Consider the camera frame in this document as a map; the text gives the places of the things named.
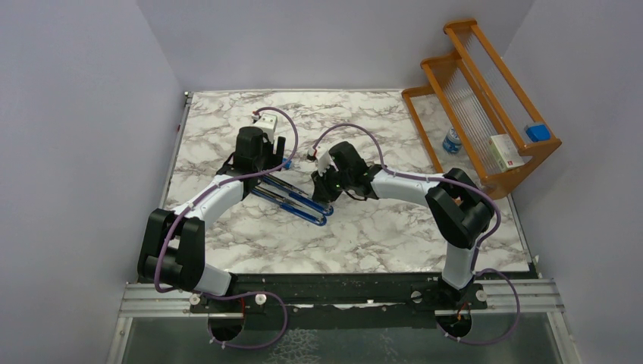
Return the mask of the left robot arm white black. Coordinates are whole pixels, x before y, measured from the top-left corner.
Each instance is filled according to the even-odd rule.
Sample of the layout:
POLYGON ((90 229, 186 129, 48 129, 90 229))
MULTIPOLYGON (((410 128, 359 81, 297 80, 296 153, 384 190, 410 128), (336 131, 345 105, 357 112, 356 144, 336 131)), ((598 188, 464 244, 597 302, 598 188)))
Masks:
POLYGON ((284 163, 286 139, 259 127, 240 128, 235 150, 198 195, 175 209, 155 209, 148 218, 137 272, 162 293, 173 289, 209 294, 216 309, 237 305, 234 274, 205 261, 205 233, 228 209, 242 202, 263 174, 284 163))

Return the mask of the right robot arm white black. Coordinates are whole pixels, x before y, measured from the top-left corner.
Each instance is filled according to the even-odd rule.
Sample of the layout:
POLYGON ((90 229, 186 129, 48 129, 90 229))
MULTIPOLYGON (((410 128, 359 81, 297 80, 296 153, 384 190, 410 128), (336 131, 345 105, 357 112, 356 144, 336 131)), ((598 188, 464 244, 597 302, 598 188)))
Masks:
POLYGON ((311 148, 308 159, 315 202, 330 204, 342 193, 353 199, 394 199, 429 208, 447 242, 447 255, 438 279, 438 300, 455 309, 468 297, 474 281, 480 236, 489 228, 496 209, 461 169, 446 174, 406 174, 369 165, 354 146, 341 142, 328 151, 311 148))

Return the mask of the blue black stapler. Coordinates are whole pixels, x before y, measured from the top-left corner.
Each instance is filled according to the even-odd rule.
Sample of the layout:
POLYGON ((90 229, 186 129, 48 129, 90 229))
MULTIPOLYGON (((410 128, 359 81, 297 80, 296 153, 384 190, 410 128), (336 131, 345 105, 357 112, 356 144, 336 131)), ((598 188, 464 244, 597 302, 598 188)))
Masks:
MULTIPOLYGON (((265 188, 265 189, 270 190, 272 192, 276 192, 277 194, 283 195, 283 196, 288 196, 288 195, 294 196, 294 197, 301 196, 303 198, 307 198, 307 199, 312 200, 312 197, 308 193, 306 193, 305 191, 300 189, 299 187, 296 187, 296 186, 286 182, 285 180, 282 180, 282 179, 277 178, 275 176, 272 176, 270 174, 261 177, 260 181, 261 181, 260 185, 258 185, 256 187, 262 187, 262 188, 265 188)), ((317 202, 317 203, 322 205, 322 206, 324 206, 326 209, 328 207, 331 207, 328 204, 324 204, 324 203, 321 203, 321 202, 317 202)))

